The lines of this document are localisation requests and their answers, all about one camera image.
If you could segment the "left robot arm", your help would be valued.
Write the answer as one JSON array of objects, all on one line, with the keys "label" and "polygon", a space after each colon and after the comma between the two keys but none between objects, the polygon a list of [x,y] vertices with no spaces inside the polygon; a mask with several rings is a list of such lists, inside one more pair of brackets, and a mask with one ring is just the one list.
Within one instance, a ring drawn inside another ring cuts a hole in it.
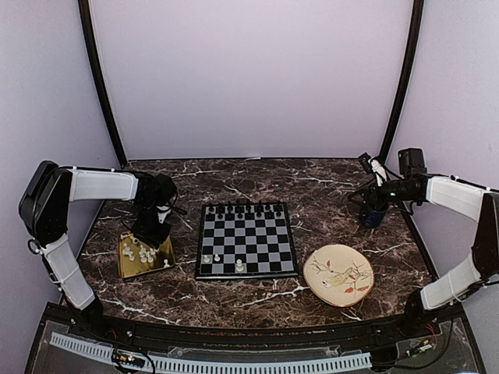
[{"label": "left robot arm", "polygon": [[139,208],[133,236],[157,249],[171,230],[166,220],[174,210],[176,196],[177,187],[166,175],[42,161],[19,202],[19,216],[31,236],[29,250],[42,256],[67,302],[85,311],[99,302],[69,244],[69,204],[80,200],[133,202]]}]

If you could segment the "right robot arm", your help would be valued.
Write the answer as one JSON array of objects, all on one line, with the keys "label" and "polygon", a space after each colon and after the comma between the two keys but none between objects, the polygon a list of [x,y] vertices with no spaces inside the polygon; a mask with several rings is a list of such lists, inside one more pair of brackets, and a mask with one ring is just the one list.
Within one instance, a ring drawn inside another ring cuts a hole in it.
[{"label": "right robot arm", "polygon": [[426,203],[445,209],[445,218],[458,216],[475,230],[463,261],[407,301],[407,314],[398,320],[398,332],[414,338],[428,324],[426,312],[461,302],[481,287],[498,282],[498,191],[454,175],[430,173],[420,148],[399,151],[397,173],[368,153],[363,153],[359,162],[372,178],[348,199],[359,207],[362,226],[378,227],[390,206],[400,206],[403,213],[411,214],[414,205]]}]

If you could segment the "white chess king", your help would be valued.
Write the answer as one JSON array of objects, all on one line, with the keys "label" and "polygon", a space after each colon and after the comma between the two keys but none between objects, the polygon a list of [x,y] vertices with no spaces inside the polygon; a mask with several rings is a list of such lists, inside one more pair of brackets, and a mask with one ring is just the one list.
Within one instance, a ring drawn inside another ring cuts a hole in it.
[{"label": "white chess king", "polygon": [[241,259],[237,259],[235,262],[235,271],[241,273],[244,271],[244,266]]}]

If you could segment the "gold square tray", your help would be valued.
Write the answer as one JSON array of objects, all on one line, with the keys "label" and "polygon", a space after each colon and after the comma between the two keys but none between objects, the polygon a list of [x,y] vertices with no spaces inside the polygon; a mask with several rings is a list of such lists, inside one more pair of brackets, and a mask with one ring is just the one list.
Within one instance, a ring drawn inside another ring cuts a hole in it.
[{"label": "gold square tray", "polygon": [[175,265],[175,252],[170,237],[153,248],[140,241],[130,231],[118,239],[119,276],[123,279],[166,270]]}]

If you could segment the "black grey chessboard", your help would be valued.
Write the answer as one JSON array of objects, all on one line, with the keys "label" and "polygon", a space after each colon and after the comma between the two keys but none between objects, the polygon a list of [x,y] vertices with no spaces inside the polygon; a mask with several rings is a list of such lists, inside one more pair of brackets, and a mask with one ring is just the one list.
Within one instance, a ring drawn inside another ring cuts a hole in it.
[{"label": "black grey chessboard", "polygon": [[[213,260],[218,254],[219,262]],[[207,255],[210,261],[205,263]],[[244,271],[235,271],[241,259]],[[299,275],[287,204],[250,200],[201,208],[195,279],[227,281]]]}]

